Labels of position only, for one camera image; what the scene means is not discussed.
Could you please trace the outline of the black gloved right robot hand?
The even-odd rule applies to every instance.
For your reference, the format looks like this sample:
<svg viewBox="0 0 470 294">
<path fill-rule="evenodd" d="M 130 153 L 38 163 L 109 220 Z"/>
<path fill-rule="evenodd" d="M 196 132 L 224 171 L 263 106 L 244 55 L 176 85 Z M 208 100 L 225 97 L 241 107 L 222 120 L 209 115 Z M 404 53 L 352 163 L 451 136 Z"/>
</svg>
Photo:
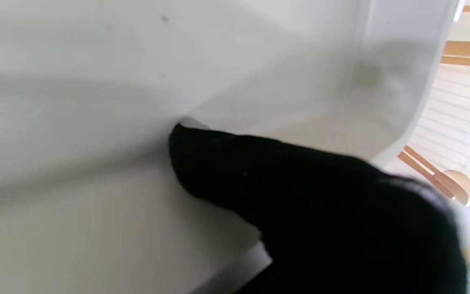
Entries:
<svg viewBox="0 0 470 294">
<path fill-rule="evenodd" d="M 240 294 L 466 294 L 451 205 L 352 156 L 178 123 L 171 166 L 192 196 L 260 232 L 272 264 Z"/>
</svg>

